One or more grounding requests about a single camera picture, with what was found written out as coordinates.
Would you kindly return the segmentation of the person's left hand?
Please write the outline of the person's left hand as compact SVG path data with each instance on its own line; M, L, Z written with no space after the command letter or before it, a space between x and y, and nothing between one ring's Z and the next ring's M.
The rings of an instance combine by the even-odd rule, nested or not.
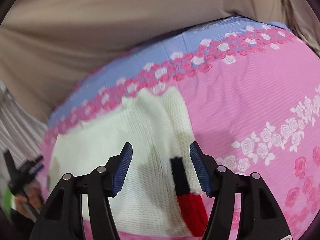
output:
M40 188L36 184L29 184L25 189L26 197L21 194L15 196L16 210L26 218L30 218L24 204L29 203L33 208L40 211L43 206L43 198Z

